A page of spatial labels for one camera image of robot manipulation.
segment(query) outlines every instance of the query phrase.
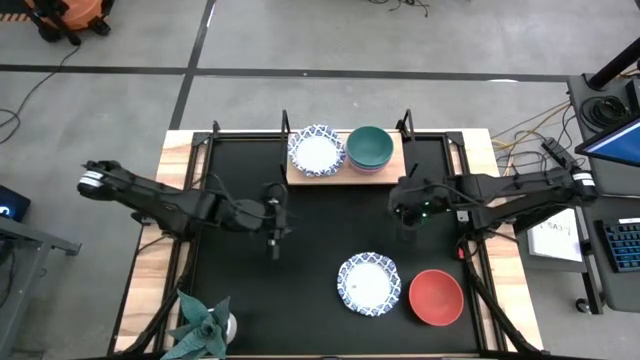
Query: white plate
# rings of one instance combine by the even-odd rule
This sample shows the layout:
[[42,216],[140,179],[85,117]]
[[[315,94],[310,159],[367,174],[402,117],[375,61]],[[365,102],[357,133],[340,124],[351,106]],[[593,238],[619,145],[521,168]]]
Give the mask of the white plate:
[[293,166],[306,176],[330,176],[344,163],[346,152],[338,133],[327,125],[311,125],[291,137]]
[[374,252],[352,256],[338,271],[338,294],[349,309],[362,315],[385,314],[398,302],[400,291],[396,264]]

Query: monitor screen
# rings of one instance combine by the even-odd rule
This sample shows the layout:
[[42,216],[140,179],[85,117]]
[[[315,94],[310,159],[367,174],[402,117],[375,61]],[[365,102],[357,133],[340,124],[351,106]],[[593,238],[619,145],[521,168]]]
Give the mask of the monitor screen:
[[580,146],[583,155],[640,166],[640,119],[598,136]]

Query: computer monitor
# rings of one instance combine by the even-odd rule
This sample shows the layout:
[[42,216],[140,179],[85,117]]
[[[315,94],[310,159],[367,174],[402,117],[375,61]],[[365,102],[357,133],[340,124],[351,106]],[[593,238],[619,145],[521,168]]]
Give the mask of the computer monitor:
[[640,118],[604,129],[575,149],[576,154],[640,167]]

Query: black metal post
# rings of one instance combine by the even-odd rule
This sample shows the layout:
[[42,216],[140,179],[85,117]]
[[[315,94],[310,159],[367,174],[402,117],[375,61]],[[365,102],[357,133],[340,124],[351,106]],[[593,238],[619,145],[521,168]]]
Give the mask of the black metal post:
[[594,90],[600,90],[638,59],[640,59],[640,38],[637,38],[597,74],[593,75],[587,84]]

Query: keyboard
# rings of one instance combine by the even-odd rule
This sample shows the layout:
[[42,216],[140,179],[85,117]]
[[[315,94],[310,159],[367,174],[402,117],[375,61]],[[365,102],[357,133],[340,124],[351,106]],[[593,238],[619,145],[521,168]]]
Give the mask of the keyboard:
[[640,271],[640,218],[596,221],[595,225],[613,271]]

